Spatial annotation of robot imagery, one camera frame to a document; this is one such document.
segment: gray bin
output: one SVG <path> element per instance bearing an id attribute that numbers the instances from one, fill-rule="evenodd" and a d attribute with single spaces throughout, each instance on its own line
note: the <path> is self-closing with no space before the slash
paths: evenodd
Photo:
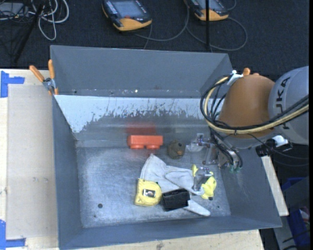
<path id="1" fill-rule="evenodd" d="M 201 95 L 232 72 L 227 54 L 146 51 L 52 45 L 59 95 L 53 96 L 53 133 L 61 249 L 166 240 L 280 227 L 269 181 L 254 149 L 242 149 L 239 173 L 211 165 L 212 201 L 192 199 L 211 211 L 134 205 L 136 180 L 148 155 L 167 165 L 201 165 L 204 150 L 170 159 L 167 144 L 209 136 Z M 219 97 L 227 91 L 222 87 Z M 130 149 L 133 133 L 162 135 L 157 150 Z"/>

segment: bin floor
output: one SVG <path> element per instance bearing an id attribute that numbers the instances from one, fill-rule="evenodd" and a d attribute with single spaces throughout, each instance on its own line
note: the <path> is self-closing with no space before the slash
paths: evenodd
<path id="1" fill-rule="evenodd" d="M 186 151 L 181 159 L 171 159 L 166 147 L 159 150 L 78 147 L 78 177 L 81 222 L 84 228 L 115 224 L 187 219 L 202 217 L 185 209 L 165 212 L 158 204 L 151 207 L 134 204 L 137 179 L 142 167 L 154 153 L 167 165 L 191 169 L 202 165 L 206 149 L 196 153 Z M 193 195 L 192 200 L 211 212 L 211 216 L 231 214 L 222 176 L 217 165 L 209 165 L 217 181 L 213 200 Z"/>

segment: orange block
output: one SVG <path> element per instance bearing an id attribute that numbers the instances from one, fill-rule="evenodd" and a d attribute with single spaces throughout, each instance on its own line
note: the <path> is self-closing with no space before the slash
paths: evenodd
<path id="1" fill-rule="evenodd" d="M 131 149 L 159 149 L 163 144 L 162 135 L 129 135 L 127 145 Z"/>

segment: black carpet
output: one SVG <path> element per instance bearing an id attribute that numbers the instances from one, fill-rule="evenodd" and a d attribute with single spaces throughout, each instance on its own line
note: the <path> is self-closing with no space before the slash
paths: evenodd
<path id="1" fill-rule="evenodd" d="M 234 8 L 225 20 L 210 22 L 212 47 L 206 44 L 206 25 L 187 15 L 184 0 L 139 0 L 152 15 L 152 25 L 129 34 L 110 24 L 102 1 L 67 0 L 69 18 L 56 24 L 54 41 L 42 35 L 32 18 L 0 20 L 0 68 L 47 69 L 50 45 L 228 53 L 238 72 L 249 67 L 273 81 L 309 65 L 309 0 L 220 0 L 226 8 Z M 30 36 L 21 45 L 30 25 Z M 54 35 L 51 23 L 42 26 L 49 37 Z M 281 185 L 288 178 L 309 175 L 308 146 L 295 145 L 288 155 L 303 159 L 272 156 Z M 269 236 L 265 232 L 264 242 Z"/>

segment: cloth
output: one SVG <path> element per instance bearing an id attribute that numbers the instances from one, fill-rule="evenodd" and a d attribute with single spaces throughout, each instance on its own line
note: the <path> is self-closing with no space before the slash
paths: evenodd
<path id="1" fill-rule="evenodd" d="M 141 170 L 140 178 L 157 182 L 162 193 L 184 188 L 190 192 L 190 195 L 191 193 L 196 195 L 204 194 L 204 189 L 202 187 L 198 191 L 192 189 L 192 186 L 194 185 L 194 177 L 192 176 L 192 171 L 190 169 L 168 166 L 164 161 L 153 154 L 151 154 L 146 160 Z M 202 216 L 210 215 L 208 210 L 192 199 L 188 201 L 188 206 L 183 208 Z"/>

